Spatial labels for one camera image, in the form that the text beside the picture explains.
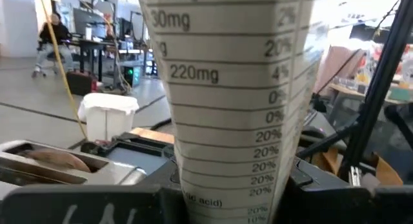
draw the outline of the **black desk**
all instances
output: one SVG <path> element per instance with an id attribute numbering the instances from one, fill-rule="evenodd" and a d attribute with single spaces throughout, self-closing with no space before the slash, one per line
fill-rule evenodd
<path id="1" fill-rule="evenodd" d="M 103 58 L 102 58 L 102 51 L 108 46 L 115 46 L 113 43 L 107 42 L 96 42 L 91 40 L 79 39 L 75 41 L 69 42 L 69 45 L 78 46 L 80 48 L 80 71 L 85 71 L 85 59 L 84 59 L 84 52 L 85 50 L 90 51 L 90 71 L 94 73 L 95 68 L 95 55 L 92 50 L 98 50 L 98 66 L 97 66 L 97 76 L 98 80 L 102 81 L 102 66 L 103 66 Z"/>

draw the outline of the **bread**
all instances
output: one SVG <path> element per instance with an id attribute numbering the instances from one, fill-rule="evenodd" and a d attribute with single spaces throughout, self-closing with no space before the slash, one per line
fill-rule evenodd
<path id="1" fill-rule="evenodd" d="M 59 167 L 90 172 L 90 169 L 83 161 L 68 152 L 52 149 L 40 149 L 24 151 L 20 155 L 45 163 L 51 163 Z"/>

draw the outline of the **person's leg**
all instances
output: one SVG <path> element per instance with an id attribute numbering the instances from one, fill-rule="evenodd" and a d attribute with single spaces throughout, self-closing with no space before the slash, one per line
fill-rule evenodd
<path id="1" fill-rule="evenodd" d="M 59 46 L 59 52 L 63 56 L 63 58 L 65 59 L 65 69 L 66 70 L 73 70 L 74 69 L 73 58 L 72 58 L 72 53 L 71 53 L 70 49 L 65 45 L 61 45 L 61 46 Z"/>
<path id="2" fill-rule="evenodd" d="M 35 77 L 38 73 L 41 72 L 41 65 L 47 58 L 47 55 L 51 52 L 53 52 L 53 46 L 51 44 L 43 45 L 43 49 L 39 51 L 39 53 L 37 53 L 36 66 L 32 74 L 32 77 Z"/>

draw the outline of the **white trash bin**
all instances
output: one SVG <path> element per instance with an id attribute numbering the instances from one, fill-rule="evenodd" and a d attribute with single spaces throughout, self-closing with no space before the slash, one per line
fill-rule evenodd
<path id="1" fill-rule="evenodd" d="M 107 140 L 132 129 L 139 105 L 134 97 L 112 94 L 87 94 L 77 114 L 86 121 L 89 141 Z"/>

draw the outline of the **yellow cable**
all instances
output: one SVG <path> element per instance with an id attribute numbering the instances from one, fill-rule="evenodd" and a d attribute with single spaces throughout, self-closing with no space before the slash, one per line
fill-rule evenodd
<path id="1" fill-rule="evenodd" d="M 79 127 L 82 131 L 83 136 L 85 137 L 85 139 L 88 139 L 88 136 L 86 135 L 85 128 L 83 127 L 83 124 L 80 121 L 79 116 L 77 115 L 77 105 L 76 105 L 76 102 L 75 102 L 75 100 L 72 96 L 72 93 L 70 92 L 70 88 L 69 88 L 69 84 L 67 82 L 65 70 L 63 69 L 62 59 L 60 58 L 60 54 L 59 54 L 59 47 L 58 47 L 58 44 L 57 44 L 57 39 L 56 39 L 56 36 L 54 34 L 53 27 L 52 27 L 52 24 L 50 22 L 49 15 L 47 14 L 45 2 L 43 0 L 41 0 L 41 5 L 43 6 L 43 11 L 45 12 L 47 27 L 49 29 L 50 37 L 52 38 L 52 42 L 53 42 L 54 54 L 55 54 L 56 59 L 57 59 L 57 64 L 59 65 L 60 73 L 62 74 L 63 82 L 65 83 L 65 88 L 66 88 L 66 91 L 67 91 L 67 95 L 68 95 L 69 100 L 70 100 L 70 106 L 72 107 L 72 111 L 73 111 L 73 113 L 76 117 L 77 124 L 79 124 Z"/>

